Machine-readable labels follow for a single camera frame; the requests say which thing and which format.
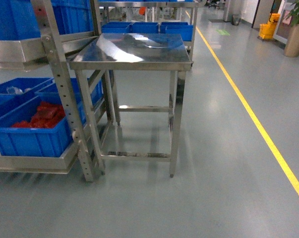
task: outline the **red item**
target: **red item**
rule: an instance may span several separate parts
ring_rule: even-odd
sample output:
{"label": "red item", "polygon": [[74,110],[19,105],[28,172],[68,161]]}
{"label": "red item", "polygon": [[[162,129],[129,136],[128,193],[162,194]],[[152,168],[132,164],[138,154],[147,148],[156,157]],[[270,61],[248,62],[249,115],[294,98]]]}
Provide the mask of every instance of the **red item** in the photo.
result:
{"label": "red item", "polygon": [[46,119],[40,119],[39,121],[35,123],[31,123],[32,128],[45,128],[45,124],[48,120]]}
{"label": "red item", "polygon": [[54,128],[62,119],[54,117],[45,123],[45,128]]}
{"label": "red item", "polygon": [[15,128],[54,128],[63,118],[65,113],[62,105],[41,102],[31,121],[16,122],[11,127]]}
{"label": "red item", "polygon": [[46,108],[46,109],[37,111],[36,114],[38,114],[38,117],[41,119],[52,119],[57,114],[57,112],[58,112],[57,107],[55,107],[55,108],[51,107],[51,108]]}
{"label": "red item", "polygon": [[31,125],[30,125],[30,123],[28,123],[25,120],[23,120],[21,122],[16,122],[11,127],[13,127],[13,128],[31,128]]}

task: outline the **workbench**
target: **workbench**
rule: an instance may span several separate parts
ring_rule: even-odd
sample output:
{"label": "workbench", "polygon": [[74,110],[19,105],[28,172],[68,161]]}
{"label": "workbench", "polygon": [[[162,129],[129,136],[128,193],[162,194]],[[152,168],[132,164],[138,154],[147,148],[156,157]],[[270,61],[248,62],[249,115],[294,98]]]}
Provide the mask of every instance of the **workbench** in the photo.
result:
{"label": "workbench", "polygon": [[[181,36],[178,34],[102,34],[70,61],[69,65],[75,70],[80,86],[88,125],[92,131],[94,152],[99,163],[104,163],[105,160],[169,162],[170,177],[173,177],[178,156],[186,71],[191,70],[191,60]],[[108,126],[100,139],[90,97],[90,87],[84,70],[95,70],[94,74],[105,70],[104,82],[107,89],[105,100],[110,105],[111,111],[115,113],[118,126],[120,126],[120,112],[167,113],[170,128],[170,154],[104,150],[101,141],[105,141]],[[170,71],[169,105],[165,107],[119,106],[112,70]]]}

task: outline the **blue plastic bin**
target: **blue plastic bin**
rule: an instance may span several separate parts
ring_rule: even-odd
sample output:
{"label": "blue plastic bin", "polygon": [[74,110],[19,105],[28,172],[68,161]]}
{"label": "blue plastic bin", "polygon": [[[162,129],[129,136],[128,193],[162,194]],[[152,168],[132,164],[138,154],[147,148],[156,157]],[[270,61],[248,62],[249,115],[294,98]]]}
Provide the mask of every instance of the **blue plastic bin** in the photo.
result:
{"label": "blue plastic bin", "polygon": [[110,21],[110,22],[107,23],[107,25],[112,25],[112,24],[114,24],[114,25],[126,25],[126,26],[128,26],[128,25],[131,24],[131,22],[126,22],[126,21]]}
{"label": "blue plastic bin", "polygon": [[165,30],[166,34],[181,34],[183,41],[191,41],[192,31],[192,25],[169,25]]}
{"label": "blue plastic bin", "polygon": [[124,24],[106,24],[102,26],[103,33],[130,33],[131,26]]}
{"label": "blue plastic bin", "polygon": [[72,141],[66,118],[52,129],[10,128],[30,121],[42,100],[35,97],[0,118],[0,153],[5,156],[59,157]]}
{"label": "blue plastic bin", "polygon": [[188,26],[187,22],[162,22],[160,25],[160,33],[165,34],[166,33],[166,27],[167,26]]}
{"label": "blue plastic bin", "polygon": [[[92,31],[89,0],[52,0],[60,34]],[[0,0],[0,40],[40,37],[30,0]]]}
{"label": "blue plastic bin", "polygon": [[0,0],[0,40],[40,37],[30,0]]}
{"label": "blue plastic bin", "polygon": [[53,78],[15,78],[0,84],[0,95],[8,95],[7,88],[12,86],[21,89],[23,92],[25,89],[30,88],[28,92],[21,94],[27,100],[30,100],[35,96],[36,91],[51,84],[52,80]]}
{"label": "blue plastic bin", "polygon": [[0,95],[0,117],[6,113],[14,110],[26,101],[22,97],[15,97],[13,95]]}
{"label": "blue plastic bin", "polygon": [[83,2],[83,4],[69,1],[53,2],[53,8],[60,34],[93,30],[93,24],[91,24],[92,15],[88,1]]}
{"label": "blue plastic bin", "polygon": [[131,28],[133,33],[158,33],[157,22],[135,22]]}
{"label": "blue plastic bin", "polygon": [[[79,110],[79,113],[80,113],[81,122],[82,122],[82,124],[85,124],[86,116],[85,116],[85,113],[84,113],[83,103],[81,102],[80,89],[79,89],[78,83],[76,81],[76,78],[72,78],[71,83],[72,83],[74,94],[75,94],[75,100],[76,100],[76,103],[78,105],[78,110]],[[55,83],[50,84],[47,87],[44,87],[43,89],[36,92],[35,94],[37,96],[40,96],[40,98],[43,101],[51,102],[51,103],[54,103],[54,104],[61,104],[61,99],[60,99],[60,96],[58,94],[58,89],[57,89],[57,86],[56,86]],[[102,98],[102,96],[103,96],[102,82],[100,81],[96,85],[93,92],[91,93],[91,99],[92,99],[93,105],[95,105],[98,102],[98,100],[100,100]]]}

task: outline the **clear plastic bag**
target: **clear plastic bag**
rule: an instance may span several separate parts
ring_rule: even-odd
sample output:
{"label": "clear plastic bag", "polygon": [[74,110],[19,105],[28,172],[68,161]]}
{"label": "clear plastic bag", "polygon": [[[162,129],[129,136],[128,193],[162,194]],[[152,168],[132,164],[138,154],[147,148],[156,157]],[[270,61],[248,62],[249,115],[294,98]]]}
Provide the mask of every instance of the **clear plastic bag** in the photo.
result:
{"label": "clear plastic bag", "polygon": [[8,94],[23,94],[24,92],[20,89],[20,88],[16,88],[16,87],[7,87],[6,91]]}

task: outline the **metal shelving rack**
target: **metal shelving rack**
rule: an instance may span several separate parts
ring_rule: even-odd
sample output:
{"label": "metal shelving rack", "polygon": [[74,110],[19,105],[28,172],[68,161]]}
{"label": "metal shelving rack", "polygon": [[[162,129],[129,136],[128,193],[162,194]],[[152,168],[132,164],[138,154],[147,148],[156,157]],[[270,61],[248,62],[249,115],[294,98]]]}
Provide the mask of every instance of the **metal shelving rack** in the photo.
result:
{"label": "metal shelving rack", "polygon": [[190,8],[190,25],[193,25],[193,31],[192,31],[192,38],[191,41],[185,41],[184,45],[187,47],[187,50],[189,52],[190,59],[192,61],[193,57],[193,47],[194,47],[194,39],[195,39],[195,27],[197,23],[197,13],[198,8],[203,5],[205,2],[184,2],[184,1],[178,1],[178,2],[154,2],[154,1],[101,1],[99,2],[100,6],[103,6],[108,9],[110,6],[114,7],[185,7]]}
{"label": "metal shelving rack", "polygon": [[[79,158],[85,179],[93,181],[99,171],[104,173],[104,164],[98,162],[93,152],[91,130],[82,125],[70,80],[67,57],[79,52],[101,34],[100,12],[97,1],[90,0],[94,31],[60,35],[50,0],[31,0],[40,28],[41,38],[22,41],[0,41],[0,70],[30,71],[49,64],[55,78],[73,142],[59,158],[0,156],[0,172],[26,173],[69,173],[75,160]],[[92,74],[89,87],[95,87],[99,79],[107,80],[104,71]],[[103,91],[108,90],[103,83]],[[110,103],[102,98],[93,108],[98,122],[107,112],[108,124],[113,122],[114,114]]]}

